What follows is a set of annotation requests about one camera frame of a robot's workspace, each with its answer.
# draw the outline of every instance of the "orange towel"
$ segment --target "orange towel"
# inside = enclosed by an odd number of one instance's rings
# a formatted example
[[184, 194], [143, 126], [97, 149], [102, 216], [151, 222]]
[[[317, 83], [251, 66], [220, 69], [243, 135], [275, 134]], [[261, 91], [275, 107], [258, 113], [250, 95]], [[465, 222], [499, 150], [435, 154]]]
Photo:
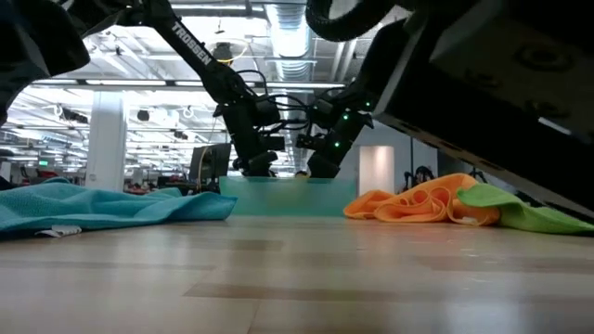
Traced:
[[344, 209], [354, 219], [378, 219], [389, 223], [442, 223], [491, 225], [498, 221], [497, 208], [473, 208], [457, 198], [458, 189], [469, 189], [477, 181], [465, 173], [443, 176], [394, 195], [369, 191]]

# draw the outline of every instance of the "green cloth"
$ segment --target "green cloth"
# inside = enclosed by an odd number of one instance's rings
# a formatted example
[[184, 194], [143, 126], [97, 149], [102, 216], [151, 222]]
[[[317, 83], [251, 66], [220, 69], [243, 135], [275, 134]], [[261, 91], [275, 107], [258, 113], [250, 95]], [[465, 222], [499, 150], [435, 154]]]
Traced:
[[478, 184], [468, 190], [458, 190], [458, 198], [465, 205], [501, 211], [499, 224], [523, 231], [572, 235], [594, 232], [594, 225], [577, 220], [557, 210], [533, 208], [521, 199], [496, 186]]

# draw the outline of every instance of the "teal container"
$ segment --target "teal container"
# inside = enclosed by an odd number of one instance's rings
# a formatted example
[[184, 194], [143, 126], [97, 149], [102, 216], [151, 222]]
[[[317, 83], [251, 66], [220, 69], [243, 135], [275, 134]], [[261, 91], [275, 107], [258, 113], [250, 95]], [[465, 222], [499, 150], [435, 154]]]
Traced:
[[355, 180], [344, 179], [222, 177], [220, 187], [240, 215], [341, 217], [356, 198]]

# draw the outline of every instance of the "blue towel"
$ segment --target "blue towel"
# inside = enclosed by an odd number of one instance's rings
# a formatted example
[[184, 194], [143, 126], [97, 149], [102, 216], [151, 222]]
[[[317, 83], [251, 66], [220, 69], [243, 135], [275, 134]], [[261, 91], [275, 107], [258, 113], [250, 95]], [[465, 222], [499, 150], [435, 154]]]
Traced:
[[145, 196], [92, 190], [56, 178], [36, 186], [0, 191], [0, 232], [78, 225], [97, 230], [173, 221], [223, 220], [236, 198], [214, 193], [183, 197], [166, 188]]

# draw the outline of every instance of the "ventilation pipe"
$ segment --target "ventilation pipe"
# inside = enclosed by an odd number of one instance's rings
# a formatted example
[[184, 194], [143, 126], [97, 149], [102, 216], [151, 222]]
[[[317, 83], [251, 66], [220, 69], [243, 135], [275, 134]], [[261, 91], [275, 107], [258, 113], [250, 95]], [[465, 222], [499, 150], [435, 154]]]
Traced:
[[[302, 5], [267, 5], [265, 6], [271, 25], [271, 40], [275, 56], [291, 58], [291, 61], [278, 61], [277, 74], [280, 81], [309, 82], [312, 80], [312, 64], [306, 61], [295, 61], [296, 58], [306, 58], [311, 48], [311, 33], [305, 21], [305, 6]], [[293, 94], [307, 102], [307, 95]], [[300, 111], [291, 111], [289, 118], [303, 118]], [[291, 144], [297, 142], [299, 133], [289, 134]], [[303, 149], [293, 149], [293, 159], [298, 169], [304, 167], [305, 152]]]

